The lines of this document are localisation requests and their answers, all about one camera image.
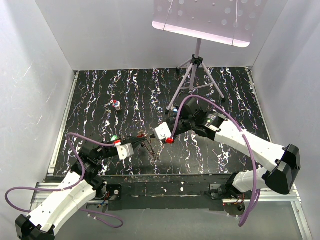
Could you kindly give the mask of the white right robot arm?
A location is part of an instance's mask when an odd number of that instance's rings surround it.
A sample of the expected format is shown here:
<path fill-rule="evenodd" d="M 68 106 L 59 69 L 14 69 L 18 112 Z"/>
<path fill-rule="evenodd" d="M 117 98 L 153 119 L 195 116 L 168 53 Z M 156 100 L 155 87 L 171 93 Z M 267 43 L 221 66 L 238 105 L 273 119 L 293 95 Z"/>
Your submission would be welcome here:
<path fill-rule="evenodd" d="M 269 188 L 288 195 L 301 170 L 300 150 L 289 144 L 282 146 L 264 140 L 245 129 L 220 106 L 198 96 L 186 97 L 177 107 L 177 115 L 167 120 L 172 134 L 165 141 L 173 143 L 176 136 L 188 131 L 214 142 L 227 145 L 260 164 L 251 171 L 234 173 L 226 184 L 227 195 L 237 199 L 248 191 Z"/>

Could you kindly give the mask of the silver keyring holder with keys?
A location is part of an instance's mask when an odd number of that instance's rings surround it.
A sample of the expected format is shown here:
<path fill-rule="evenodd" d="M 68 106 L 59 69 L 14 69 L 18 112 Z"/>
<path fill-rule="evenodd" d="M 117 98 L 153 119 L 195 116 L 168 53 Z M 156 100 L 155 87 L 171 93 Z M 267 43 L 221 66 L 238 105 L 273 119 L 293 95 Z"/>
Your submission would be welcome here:
<path fill-rule="evenodd" d="M 140 130 L 140 131 L 138 132 L 138 135 L 139 135 L 139 134 L 144 134 L 144 135 L 145 135 L 145 141 L 142 142 L 141 147 L 145 148 L 145 149 L 148 151 L 150 157 L 152 158 L 152 160 L 153 160 L 154 162 L 155 162 L 155 161 L 158 161 L 158 162 L 159 162 L 159 161 L 160 161 L 160 160 L 159 160 L 159 155 L 158 155 L 158 153 L 155 152 L 155 150 L 154 150 L 154 148 L 153 148 L 153 146 L 152 146 L 151 140 L 149 140 L 148 136 L 146 135 L 146 133 L 145 133 L 143 130 Z"/>

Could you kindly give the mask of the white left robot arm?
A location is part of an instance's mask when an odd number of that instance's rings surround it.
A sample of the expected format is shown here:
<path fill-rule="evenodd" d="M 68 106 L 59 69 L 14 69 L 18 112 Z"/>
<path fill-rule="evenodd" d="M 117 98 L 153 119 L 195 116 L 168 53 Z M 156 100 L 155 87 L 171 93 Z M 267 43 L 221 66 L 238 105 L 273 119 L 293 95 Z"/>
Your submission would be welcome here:
<path fill-rule="evenodd" d="M 50 195 L 27 215 L 15 220 L 20 240 L 53 240 L 61 227 L 89 201 L 108 200 L 114 190 L 100 177 L 101 161 L 119 157 L 125 160 L 134 155 L 134 149 L 146 141 L 145 136 L 129 136 L 112 142 L 99 142 L 96 148 L 82 147 L 73 164 L 57 188 L 44 188 Z"/>

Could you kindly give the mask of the green tagged key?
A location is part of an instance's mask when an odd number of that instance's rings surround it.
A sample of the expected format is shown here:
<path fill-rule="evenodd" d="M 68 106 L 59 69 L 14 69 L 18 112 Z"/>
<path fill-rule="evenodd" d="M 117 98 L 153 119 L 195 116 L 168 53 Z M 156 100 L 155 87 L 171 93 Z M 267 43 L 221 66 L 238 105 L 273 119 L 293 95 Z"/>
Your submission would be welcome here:
<path fill-rule="evenodd" d="M 112 137 L 111 137 L 111 141 L 116 141 L 118 139 L 118 136 L 117 135 L 113 135 Z"/>

